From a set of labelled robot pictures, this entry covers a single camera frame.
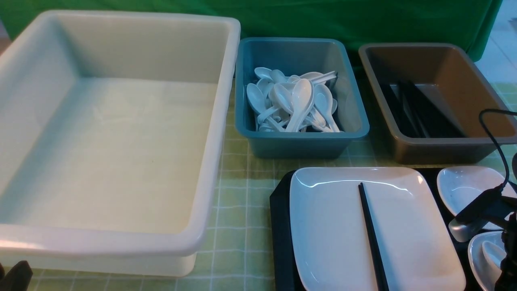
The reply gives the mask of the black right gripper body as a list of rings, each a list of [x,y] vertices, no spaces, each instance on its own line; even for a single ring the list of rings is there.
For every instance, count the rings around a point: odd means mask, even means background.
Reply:
[[[509,208],[509,220],[502,224],[502,242],[506,256],[501,262],[502,274],[495,283],[495,291],[515,291],[517,289],[517,220],[516,199],[502,196],[500,205]]]

